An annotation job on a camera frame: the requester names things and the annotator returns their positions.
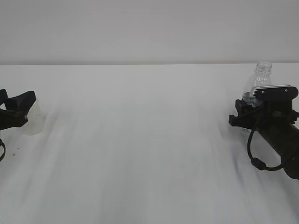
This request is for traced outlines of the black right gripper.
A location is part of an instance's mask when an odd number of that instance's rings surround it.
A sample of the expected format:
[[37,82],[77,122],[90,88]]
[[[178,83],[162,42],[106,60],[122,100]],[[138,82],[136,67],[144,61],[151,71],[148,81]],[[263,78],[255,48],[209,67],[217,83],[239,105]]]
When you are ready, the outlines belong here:
[[299,113],[293,109],[252,107],[240,99],[235,101],[235,108],[238,116],[230,115],[229,124],[250,130],[254,127],[258,131],[282,130],[295,124],[299,118]]

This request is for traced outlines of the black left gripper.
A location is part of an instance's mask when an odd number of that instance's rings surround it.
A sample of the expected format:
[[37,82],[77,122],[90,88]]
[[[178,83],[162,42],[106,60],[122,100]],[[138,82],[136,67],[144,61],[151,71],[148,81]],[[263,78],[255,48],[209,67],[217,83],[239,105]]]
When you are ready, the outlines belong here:
[[27,91],[9,98],[5,89],[0,89],[0,130],[22,127],[28,122],[27,114],[36,102],[34,91]]

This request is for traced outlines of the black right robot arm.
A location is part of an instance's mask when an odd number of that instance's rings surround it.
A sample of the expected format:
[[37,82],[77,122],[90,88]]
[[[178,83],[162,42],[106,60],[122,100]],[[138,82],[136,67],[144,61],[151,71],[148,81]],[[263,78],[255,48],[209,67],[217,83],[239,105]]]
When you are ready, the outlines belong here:
[[[292,179],[299,179],[299,129],[294,125],[299,113],[293,110],[292,100],[264,101],[258,107],[235,101],[237,116],[229,115],[231,126],[250,130],[247,140],[247,153],[251,164],[263,171],[284,172]],[[280,157],[280,164],[269,167],[251,152],[251,141],[255,132],[274,149]]]

